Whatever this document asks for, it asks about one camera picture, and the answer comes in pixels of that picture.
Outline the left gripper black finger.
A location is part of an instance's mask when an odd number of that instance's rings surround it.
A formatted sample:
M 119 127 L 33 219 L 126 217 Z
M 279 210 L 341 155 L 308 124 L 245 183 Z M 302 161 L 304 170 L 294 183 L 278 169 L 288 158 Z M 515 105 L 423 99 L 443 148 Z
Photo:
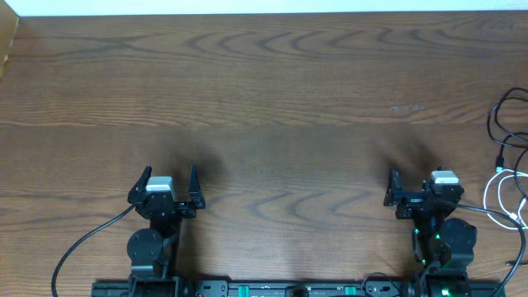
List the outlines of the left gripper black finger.
M 196 166 L 191 166 L 190 181 L 188 186 L 188 195 L 192 203 L 197 209 L 203 210 L 205 208 L 205 197 L 198 181 Z
M 146 166 L 138 181 L 132 186 L 128 193 L 127 201 L 132 205 L 141 205 L 147 198 L 146 186 L 152 175 L 152 168 Z

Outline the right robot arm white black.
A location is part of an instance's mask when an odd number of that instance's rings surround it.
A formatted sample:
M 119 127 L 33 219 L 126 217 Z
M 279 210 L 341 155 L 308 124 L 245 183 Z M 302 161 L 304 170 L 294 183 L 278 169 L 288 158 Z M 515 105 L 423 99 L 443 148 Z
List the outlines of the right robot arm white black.
M 477 229 L 450 215 L 464 194 L 454 172 L 438 169 L 422 182 L 420 191 L 405 191 L 397 170 L 389 170 L 384 206 L 395 208 L 397 219 L 410 219 L 414 225 L 412 249 L 423 271 L 415 282 L 422 285 L 428 276 L 467 277 L 467 266 L 474 260 Z

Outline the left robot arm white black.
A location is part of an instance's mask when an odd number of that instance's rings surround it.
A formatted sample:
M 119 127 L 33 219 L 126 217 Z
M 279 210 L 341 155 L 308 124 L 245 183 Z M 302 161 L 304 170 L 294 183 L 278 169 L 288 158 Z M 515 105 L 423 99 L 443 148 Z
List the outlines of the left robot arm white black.
M 179 201 L 171 177 L 154 177 L 147 166 L 129 191 L 127 201 L 149 222 L 135 232 L 127 243 L 131 260 L 130 279 L 166 280 L 176 263 L 177 246 L 184 219 L 194 219 L 205 208 L 196 168 L 191 167 L 189 200 Z

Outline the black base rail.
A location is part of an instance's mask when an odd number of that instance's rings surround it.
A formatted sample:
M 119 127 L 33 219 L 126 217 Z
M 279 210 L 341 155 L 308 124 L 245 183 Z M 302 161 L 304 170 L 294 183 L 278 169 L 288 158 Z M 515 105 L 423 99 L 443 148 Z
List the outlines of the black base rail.
M 353 282 L 265 282 L 228 280 L 100 281 L 92 284 L 91 297 L 290 297 L 290 296 L 404 296 L 403 283 L 379 277 Z

